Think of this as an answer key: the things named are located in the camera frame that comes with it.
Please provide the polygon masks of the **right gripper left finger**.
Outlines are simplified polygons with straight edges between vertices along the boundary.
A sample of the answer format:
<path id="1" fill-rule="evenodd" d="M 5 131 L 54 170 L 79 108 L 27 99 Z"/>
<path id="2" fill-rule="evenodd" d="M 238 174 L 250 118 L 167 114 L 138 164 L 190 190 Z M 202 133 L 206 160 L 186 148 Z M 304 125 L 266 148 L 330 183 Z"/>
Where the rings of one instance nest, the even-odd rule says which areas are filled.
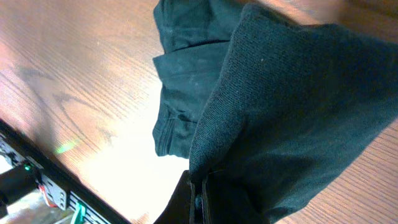
<path id="1" fill-rule="evenodd" d="M 183 171 L 164 211 L 154 224 L 191 224 L 192 185 L 189 171 Z"/>

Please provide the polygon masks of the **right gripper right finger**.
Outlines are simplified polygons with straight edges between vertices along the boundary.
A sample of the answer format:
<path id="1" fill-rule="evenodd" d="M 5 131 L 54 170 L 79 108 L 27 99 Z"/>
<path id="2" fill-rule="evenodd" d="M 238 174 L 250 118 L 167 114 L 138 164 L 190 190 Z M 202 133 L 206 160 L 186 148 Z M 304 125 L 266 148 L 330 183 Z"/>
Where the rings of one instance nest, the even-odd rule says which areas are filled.
<path id="1" fill-rule="evenodd" d="M 203 190 L 205 223 L 261 223 L 261 216 L 239 185 L 209 175 Z"/>

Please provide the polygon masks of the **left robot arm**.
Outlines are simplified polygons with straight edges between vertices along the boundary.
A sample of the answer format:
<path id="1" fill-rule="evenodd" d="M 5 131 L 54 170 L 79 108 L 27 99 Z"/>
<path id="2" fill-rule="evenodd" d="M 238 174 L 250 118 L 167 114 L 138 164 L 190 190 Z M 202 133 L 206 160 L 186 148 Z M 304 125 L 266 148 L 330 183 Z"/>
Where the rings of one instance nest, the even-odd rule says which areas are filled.
<path id="1" fill-rule="evenodd" d="M 35 170 L 30 164 L 16 166 L 1 174 L 1 218 L 8 215 L 7 206 L 37 188 Z"/>

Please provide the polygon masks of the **dark teal t-shirt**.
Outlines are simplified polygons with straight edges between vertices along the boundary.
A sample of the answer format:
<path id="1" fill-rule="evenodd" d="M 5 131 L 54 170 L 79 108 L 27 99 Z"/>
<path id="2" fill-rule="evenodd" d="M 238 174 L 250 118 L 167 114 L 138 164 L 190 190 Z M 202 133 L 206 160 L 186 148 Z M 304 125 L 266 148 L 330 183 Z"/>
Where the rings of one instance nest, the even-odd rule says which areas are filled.
<path id="1" fill-rule="evenodd" d="M 188 159 L 192 223 L 209 175 L 261 223 L 303 209 L 397 118 L 397 45 L 256 3 L 161 0 L 158 156 Z"/>

